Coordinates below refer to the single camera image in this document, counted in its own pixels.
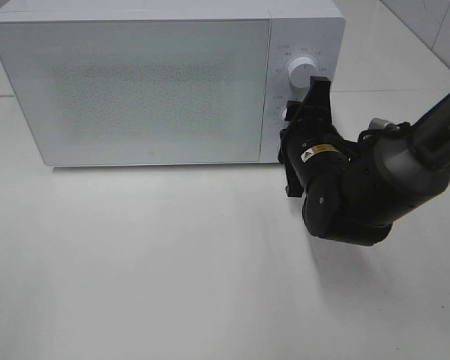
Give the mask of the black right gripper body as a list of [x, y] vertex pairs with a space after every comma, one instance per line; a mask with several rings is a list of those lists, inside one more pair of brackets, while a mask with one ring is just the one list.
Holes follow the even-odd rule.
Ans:
[[331, 122], [301, 117], [280, 132], [277, 159], [285, 168], [286, 195], [301, 197], [322, 175], [345, 167], [344, 138]]

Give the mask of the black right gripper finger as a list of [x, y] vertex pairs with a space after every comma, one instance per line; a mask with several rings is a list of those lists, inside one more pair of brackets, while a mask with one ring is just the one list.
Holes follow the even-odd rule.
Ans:
[[330, 90], [331, 81], [324, 76], [312, 76], [310, 89], [302, 102], [301, 111], [306, 116], [330, 119], [332, 117]]
[[293, 122], [300, 122], [302, 120], [302, 105], [302, 102], [295, 100], [289, 100], [286, 103], [286, 112], [284, 117], [286, 124], [292, 124]]

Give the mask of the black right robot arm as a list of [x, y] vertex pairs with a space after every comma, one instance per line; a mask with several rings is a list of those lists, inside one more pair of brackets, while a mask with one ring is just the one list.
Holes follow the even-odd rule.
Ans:
[[313, 76], [304, 100], [286, 105], [277, 155], [286, 194], [304, 200], [312, 236], [375, 245], [449, 185], [450, 92], [416, 123], [374, 118], [353, 142], [333, 125], [330, 88]]

